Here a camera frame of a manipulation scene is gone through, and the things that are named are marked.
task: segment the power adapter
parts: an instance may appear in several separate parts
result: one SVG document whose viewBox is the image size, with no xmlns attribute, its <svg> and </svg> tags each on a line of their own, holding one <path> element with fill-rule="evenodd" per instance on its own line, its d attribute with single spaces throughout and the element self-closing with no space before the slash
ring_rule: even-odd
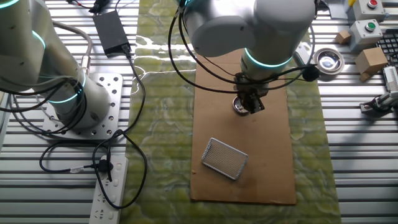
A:
<svg viewBox="0 0 398 224">
<path fill-rule="evenodd" d="M 93 17 L 99 40 L 107 57 L 112 54 L 124 54 L 123 45 L 131 50 L 118 12 L 112 11 Z"/>
</svg>

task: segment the round metal bowl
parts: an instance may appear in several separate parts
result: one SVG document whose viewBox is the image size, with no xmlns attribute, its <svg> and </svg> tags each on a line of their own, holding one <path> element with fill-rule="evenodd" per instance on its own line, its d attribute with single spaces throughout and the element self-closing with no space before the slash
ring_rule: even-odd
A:
<svg viewBox="0 0 398 224">
<path fill-rule="evenodd" d="M 335 49 L 320 49 L 313 56 L 313 60 L 325 75 L 337 75 L 344 69 L 344 58 Z"/>
</svg>

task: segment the robotic arm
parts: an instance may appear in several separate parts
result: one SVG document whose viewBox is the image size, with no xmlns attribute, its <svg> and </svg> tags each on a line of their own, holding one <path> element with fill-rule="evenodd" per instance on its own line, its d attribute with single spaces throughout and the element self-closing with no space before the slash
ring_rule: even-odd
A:
<svg viewBox="0 0 398 224">
<path fill-rule="evenodd" d="M 191 0 L 183 21 L 195 51 L 217 57 L 244 48 L 236 82 L 262 80 L 283 71 L 315 16 L 313 0 Z M 236 85 L 251 113 L 264 109 L 268 84 Z"/>
<path fill-rule="evenodd" d="M 78 94 L 85 95 L 87 106 L 75 129 L 92 127 L 106 116 L 108 92 L 88 77 L 61 42 L 42 0 L 0 0 L 0 21 L 0 88 L 40 91 L 62 82 L 59 77 L 71 77 L 84 91 L 67 83 L 51 96 L 58 119 L 65 125 L 75 119 L 71 111 L 79 105 Z M 51 79 L 58 81 L 43 84 Z"/>
</svg>

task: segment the cardboard sheet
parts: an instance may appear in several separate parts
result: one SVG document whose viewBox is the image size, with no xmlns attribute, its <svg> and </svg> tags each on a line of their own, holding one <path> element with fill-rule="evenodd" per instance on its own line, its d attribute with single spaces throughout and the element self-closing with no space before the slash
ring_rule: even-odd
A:
<svg viewBox="0 0 398 224">
<path fill-rule="evenodd" d="M 239 51 L 211 60 L 227 71 L 236 73 L 241 70 L 240 56 Z M 233 79 L 205 59 L 200 60 L 212 71 L 217 71 L 217 74 Z M 233 84 L 212 77 L 199 66 L 196 83 L 222 90 L 233 89 Z M 283 83 L 281 80 L 271 86 Z M 235 97 L 233 94 L 195 89 L 191 199 L 295 204 L 293 155 L 285 88 L 270 91 L 262 98 L 265 110 L 244 117 L 233 110 L 232 101 Z M 210 138 L 216 138 L 249 156 L 238 180 L 231 180 L 201 163 Z"/>
</svg>

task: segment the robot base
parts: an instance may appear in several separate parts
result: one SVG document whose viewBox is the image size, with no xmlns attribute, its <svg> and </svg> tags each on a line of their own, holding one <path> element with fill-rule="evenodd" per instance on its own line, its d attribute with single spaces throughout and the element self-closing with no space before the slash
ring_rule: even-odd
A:
<svg viewBox="0 0 398 224">
<path fill-rule="evenodd" d="M 69 130 L 65 134 L 54 134 L 52 137 L 44 136 L 45 139 L 51 140 L 54 138 L 59 139 L 75 139 L 75 140 L 105 140 L 112 136 L 112 134 L 118 130 L 119 126 L 119 111 L 121 102 L 121 92 L 123 87 L 123 77 L 120 74 L 101 74 L 92 73 L 90 78 L 103 85 L 108 91 L 111 98 L 111 105 L 109 107 L 108 114 L 105 116 L 104 120 L 99 122 L 96 126 L 87 129 L 79 130 Z M 46 112 L 50 116 L 57 115 L 51 104 L 47 105 Z M 56 130 L 62 127 L 63 124 L 58 121 L 54 121 L 48 117 L 45 117 L 43 129 L 44 130 Z"/>
</svg>

